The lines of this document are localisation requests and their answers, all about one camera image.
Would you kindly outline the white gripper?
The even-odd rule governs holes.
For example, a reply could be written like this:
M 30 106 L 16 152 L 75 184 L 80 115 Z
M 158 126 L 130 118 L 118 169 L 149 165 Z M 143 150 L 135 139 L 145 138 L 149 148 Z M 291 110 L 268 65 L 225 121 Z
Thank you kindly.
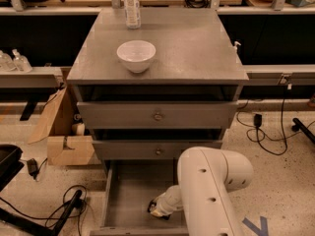
M 183 210 L 181 190 L 178 185 L 169 187 L 164 193 L 154 199 L 157 203 L 156 210 L 151 211 L 152 216 L 161 218 Z

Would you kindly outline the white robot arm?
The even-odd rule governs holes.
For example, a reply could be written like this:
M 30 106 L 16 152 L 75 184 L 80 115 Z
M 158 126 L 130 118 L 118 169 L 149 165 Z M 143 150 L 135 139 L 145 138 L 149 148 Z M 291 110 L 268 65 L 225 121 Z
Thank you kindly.
M 235 151 L 191 147 L 177 163 L 178 183 L 151 200 L 148 212 L 167 218 L 183 211 L 189 236 L 243 236 L 229 193 L 253 178 L 249 159 Z

